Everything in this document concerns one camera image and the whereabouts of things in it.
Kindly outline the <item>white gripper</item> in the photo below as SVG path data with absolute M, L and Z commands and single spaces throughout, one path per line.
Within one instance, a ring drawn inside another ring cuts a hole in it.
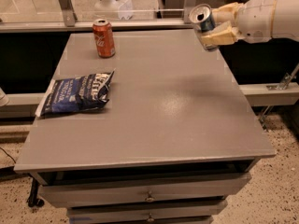
M 276 2 L 249 0 L 244 5 L 233 2 L 213 8 L 214 21 L 221 25 L 202 33 L 201 41 L 207 45 L 232 45 L 241 39 L 250 44 L 268 42 L 271 39 Z

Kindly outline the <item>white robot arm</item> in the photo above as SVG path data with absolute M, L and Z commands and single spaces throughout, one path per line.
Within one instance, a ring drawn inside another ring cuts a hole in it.
M 299 41 L 299 0 L 234 2 L 213 8 L 212 16 L 216 27 L 200 35 L 206 45 L 265 43 L 272 38 Z

